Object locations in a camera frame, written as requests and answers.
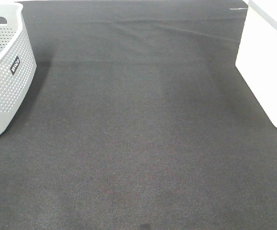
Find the white plastic bin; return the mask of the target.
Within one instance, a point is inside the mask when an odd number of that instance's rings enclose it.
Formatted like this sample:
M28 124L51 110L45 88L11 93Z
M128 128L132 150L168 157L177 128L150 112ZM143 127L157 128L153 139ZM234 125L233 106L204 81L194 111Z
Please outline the white plastic bin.
M277 0L250 0L235 66L277 128Z

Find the grey perforated plastic basket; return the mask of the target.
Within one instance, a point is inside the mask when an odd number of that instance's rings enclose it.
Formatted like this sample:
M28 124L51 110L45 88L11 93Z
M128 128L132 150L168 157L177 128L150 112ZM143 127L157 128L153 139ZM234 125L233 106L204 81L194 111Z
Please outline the grey perforated plastic basket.
M22 16L23 5L0 0L0 135L21 106L37 64Z

